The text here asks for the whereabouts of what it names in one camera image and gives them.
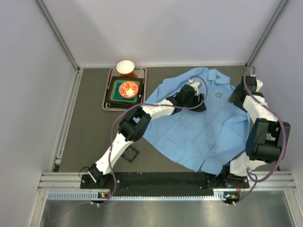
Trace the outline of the light blue button shirt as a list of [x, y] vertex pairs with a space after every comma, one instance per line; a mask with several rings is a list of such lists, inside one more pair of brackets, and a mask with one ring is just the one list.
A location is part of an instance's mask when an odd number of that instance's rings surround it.
[[228, 102], [235, 89], [230, 77], [216, 69], [194, 68], [165, 79], [146, 102], [155, 104], [174, 95], [190, 78], [207, 83], [199, 91], [207, 95], [206, 111], [182, 110], [153, 120], [143, 137], [171, 161], [195, 172], [218, 175], [245, 149], [250, 131], [249, 115]]

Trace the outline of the black green square dish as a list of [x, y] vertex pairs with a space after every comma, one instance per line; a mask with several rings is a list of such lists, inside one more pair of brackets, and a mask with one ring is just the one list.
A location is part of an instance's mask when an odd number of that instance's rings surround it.
[[142, 101], [143, 78], [114, 76], [105, 102], [115, 105], [134, 105]]

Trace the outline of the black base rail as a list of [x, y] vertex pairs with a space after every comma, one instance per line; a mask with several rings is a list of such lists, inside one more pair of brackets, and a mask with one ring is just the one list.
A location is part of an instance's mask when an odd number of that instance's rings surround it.
[[114, 195], [210, 195], [213, 189], [237, 191], [249, 188], [246, 177], [212, 175], [203, 172], [115, 173]]

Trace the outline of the white bowl orange base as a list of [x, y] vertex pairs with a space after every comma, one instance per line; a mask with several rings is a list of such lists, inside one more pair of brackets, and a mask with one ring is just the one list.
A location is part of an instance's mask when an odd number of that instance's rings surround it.
[[116, 65], [116, 70], [122, 77], [136, 78], [137, 75], [134, 73], [135, 64], [130, 60], [120, 61]]

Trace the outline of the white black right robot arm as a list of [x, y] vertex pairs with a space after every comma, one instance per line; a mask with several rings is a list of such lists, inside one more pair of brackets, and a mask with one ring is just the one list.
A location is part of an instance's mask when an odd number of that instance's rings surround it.
[[223, 174], [229, 180], [243, 182], [247, 178], [247, 169], [254, 170], [265, 164], [277, 162], [282, 156], [289, 138], [291, 126], [280, 122], [265, 102], [260, 92], [263, 83], [255, 75], [244, 76], [228, 101], [245, 111], [253, 123], [245, 145], [245, 152], [229, 162], [223, 168]]

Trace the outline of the silver metal tray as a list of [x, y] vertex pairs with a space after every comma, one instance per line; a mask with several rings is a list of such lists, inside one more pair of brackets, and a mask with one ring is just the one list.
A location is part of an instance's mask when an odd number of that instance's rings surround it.
[[144, 103], [146, 82], [146, 68], [135, 68], [129, 75], [120, 74], [115, 68], [111, 68], [107, 76], [102, 109], [123, 111], [135, 104]]

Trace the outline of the small black square tray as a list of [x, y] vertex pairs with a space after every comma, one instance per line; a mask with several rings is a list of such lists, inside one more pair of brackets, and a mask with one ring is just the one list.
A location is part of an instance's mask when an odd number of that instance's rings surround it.
[[129, 146], [122, 154], [122, 157], [129, 163], [132, 163], [134, 159], [138, 156], [139, 151], [135, 148]]

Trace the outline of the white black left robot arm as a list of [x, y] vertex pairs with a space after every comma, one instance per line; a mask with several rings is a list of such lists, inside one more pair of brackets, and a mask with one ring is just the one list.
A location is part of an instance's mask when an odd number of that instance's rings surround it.
[[179, 92], [159, 103], [135, 105], [128, 109], [119, 123], [116, 137], [111, 139], [109, 148], [88, 170], [93, 182], [103, 181], [104, 176], [112, 171], [112, 167], [125, 150], [143, 137], [151, 121], [174, 115], [183, 109], [205, 111], [205, 96], [199, 92], [201, 86], [200, 82], [190, 81]]

